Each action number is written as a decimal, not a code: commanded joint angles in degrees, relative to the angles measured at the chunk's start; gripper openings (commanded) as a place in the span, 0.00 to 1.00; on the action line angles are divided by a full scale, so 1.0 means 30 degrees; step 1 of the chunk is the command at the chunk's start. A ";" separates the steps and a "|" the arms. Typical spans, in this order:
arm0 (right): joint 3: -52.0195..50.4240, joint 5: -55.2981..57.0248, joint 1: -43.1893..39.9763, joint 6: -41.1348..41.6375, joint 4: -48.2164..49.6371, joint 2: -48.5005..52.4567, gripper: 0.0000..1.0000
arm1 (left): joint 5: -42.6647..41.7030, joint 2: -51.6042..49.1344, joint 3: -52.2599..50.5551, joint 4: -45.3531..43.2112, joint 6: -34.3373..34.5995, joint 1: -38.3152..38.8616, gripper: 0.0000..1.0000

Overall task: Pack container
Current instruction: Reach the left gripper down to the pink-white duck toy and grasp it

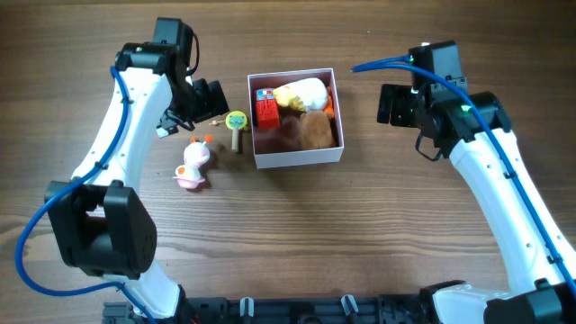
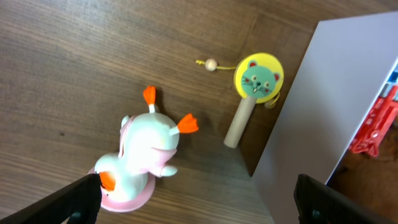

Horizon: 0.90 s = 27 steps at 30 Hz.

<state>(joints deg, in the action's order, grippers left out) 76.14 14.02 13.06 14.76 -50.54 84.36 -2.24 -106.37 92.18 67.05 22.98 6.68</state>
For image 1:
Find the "red toy fire truck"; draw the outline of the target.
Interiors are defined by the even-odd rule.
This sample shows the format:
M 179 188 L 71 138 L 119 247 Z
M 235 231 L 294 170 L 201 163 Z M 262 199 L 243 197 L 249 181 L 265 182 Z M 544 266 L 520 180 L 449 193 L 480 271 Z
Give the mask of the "red toy fire truck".
M 257 127 L 261 130 L 277 129 L 281 125 L 279 107 L 272 88 L 256 90 Z

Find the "white pink-lined cardboard box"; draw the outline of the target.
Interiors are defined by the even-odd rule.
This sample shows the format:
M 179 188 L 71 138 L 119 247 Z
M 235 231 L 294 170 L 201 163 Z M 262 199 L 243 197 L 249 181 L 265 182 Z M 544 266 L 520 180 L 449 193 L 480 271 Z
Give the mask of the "white pink-lined cardboard box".
M 265 87 L 278 87 L 307 77 L 319 78 L 332 93 L 335 110 L 335 121 L 332 123 L 336 146 L 315 150 L 295 150 L 296 142 L 287 139 L 278 130 L 260 130 L 257 126 L 256 90 Z M 344 132 L 338 89 L 332 67 L 293 70 L 252 74 L 247 76 L 250 119 L 252 128 L 252 145 L 256 167 L 258 169 L 275 167 L 293 167 L 322 163 L 337 163 L 344 151 Z

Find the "white yellow plush duck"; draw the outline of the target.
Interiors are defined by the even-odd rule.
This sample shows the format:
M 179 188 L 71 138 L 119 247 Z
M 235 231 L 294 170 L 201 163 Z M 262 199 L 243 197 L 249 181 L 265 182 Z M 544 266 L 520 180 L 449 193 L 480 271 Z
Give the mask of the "white yellow plush duck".
M 303 113 L 323 111 L 329 118 L 335 117 L 331 89 L 319 78 L 310 77 L 279 86 L 273 90 L 273 96 L 283 108 Z

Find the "brown plush toy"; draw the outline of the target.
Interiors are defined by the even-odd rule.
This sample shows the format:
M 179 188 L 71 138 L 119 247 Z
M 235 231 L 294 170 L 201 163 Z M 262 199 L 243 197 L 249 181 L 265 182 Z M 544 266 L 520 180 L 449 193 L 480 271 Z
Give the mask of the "brown plush toy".
M 281 135 L 300 150 L 331 149 L 337 145 L 332 120 L 323 111 L 286 116 L 282 120 Z

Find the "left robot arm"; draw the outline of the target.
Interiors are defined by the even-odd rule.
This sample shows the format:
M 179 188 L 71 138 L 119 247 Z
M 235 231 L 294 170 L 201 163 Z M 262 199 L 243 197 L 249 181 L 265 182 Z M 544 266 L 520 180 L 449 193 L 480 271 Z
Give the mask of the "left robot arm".
M 153 37 L 127 43 L 112 65 L 111 104 L 85 159 L 69 182 L 45 193 L 64 263 L 131 296 L 130 318 L 141 323 L 190 323 L 184 288 L 155 261 L 157 228 L 141 202 L 140 178 L 153 136 L 229 110 L 221 84 L 193 80 L 197 36 L 176 18 L 159 18 Z

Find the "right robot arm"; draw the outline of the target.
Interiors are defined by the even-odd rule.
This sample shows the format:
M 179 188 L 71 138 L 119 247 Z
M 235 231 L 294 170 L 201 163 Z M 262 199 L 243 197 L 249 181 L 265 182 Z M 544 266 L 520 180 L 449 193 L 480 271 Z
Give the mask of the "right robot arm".
M 497 241 L 508 290 L 463 281 L 420 291 L 423 323 L 572 323 L 575 252 L 537 191 L 497 96 L 471 94 L 453 41 L 425 43 L 363 70 L 409 71 L 410 85 L 382 86 L 377 120 L 415 128 L 436 157 L 450 160 L 476 198 Z

